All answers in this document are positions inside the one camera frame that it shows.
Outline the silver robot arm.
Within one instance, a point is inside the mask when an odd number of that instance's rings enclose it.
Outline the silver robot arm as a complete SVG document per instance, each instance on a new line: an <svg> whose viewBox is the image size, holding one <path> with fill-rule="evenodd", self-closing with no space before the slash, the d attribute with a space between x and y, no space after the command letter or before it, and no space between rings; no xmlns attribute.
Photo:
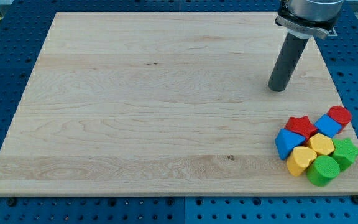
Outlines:
<svg viewBox="0 0 358 224"><path fill-rule="evenodd" d="M275 22L299 39L326 39L344 0L281 0Z"/></svg>

